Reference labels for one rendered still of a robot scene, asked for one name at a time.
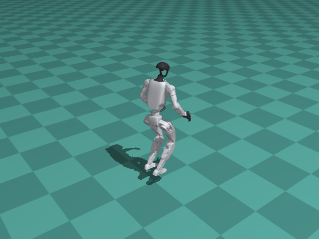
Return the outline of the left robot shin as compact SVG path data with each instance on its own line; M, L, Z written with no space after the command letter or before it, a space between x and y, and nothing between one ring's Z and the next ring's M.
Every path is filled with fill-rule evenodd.
M156 136L155 136L156 138ZM149 159L148 159L148 162L147 164L149 163L149 165L152 164L155 156L158 154L160 148L161 148L161 145L162 143L157 143L154 139L153 143L152 143L152 146L151 146L151 153L150 153L150 156L149 156Z

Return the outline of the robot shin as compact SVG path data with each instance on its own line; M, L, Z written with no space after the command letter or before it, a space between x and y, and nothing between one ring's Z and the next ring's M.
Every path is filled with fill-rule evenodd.
M164 148L160 162L157 166L158 171L161 171L162 167L164 166L165 162L170 158L172 152L174 151L175 143L172 142L169 146L169 148Z
M156 136L155 136L156 138ZM149 163L149 165L152 164L155 156L158 154L160 148L161 148L161 145L162 143L157 143L154 139L153 143L152 143L152 146L151 146L151 153L150 153L150 156L149 156L149 159L148 159L148 162L147 164Z

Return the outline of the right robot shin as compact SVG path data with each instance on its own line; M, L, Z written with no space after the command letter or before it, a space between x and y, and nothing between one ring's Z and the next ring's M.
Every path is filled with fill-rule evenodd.
M157 166L158 171L161 171L162 167L164 166L165 162L170 158L172 152L174 151L175 143L172 142L169 146L169 148L164 148L160 162Z

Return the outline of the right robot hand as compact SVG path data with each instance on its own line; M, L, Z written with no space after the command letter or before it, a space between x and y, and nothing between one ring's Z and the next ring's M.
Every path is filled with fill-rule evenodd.
M186 112L186 115L187 116L182 116L182 117L187 118L188 121L191 121L191 116L190 116L190 113L188 113L188 111Z

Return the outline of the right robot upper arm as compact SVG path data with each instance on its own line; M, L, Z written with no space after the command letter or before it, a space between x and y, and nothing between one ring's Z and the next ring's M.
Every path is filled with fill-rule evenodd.
M179 110L178 105L177 105L178 102L177 102L177 97L176 97L176 93L175 93L175 87L173 85L166 84L165 90L166 90L166 92L169 93L170 100L172 102L172 109Z

